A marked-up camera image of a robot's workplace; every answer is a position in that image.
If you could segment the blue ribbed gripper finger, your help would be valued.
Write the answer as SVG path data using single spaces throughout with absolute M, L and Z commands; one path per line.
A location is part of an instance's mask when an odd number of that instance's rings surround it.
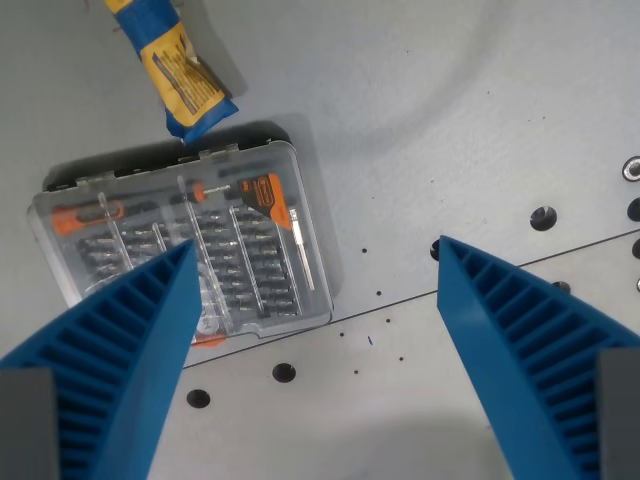
M 438 244 L 437 308 L 513 477 L 600 478 L 596 359 L 638 335 L 509 262 Z
M 196 248 L 185 241 L 2 358 L 51 371 L 62 478 L 147 477 L 200 316 Z

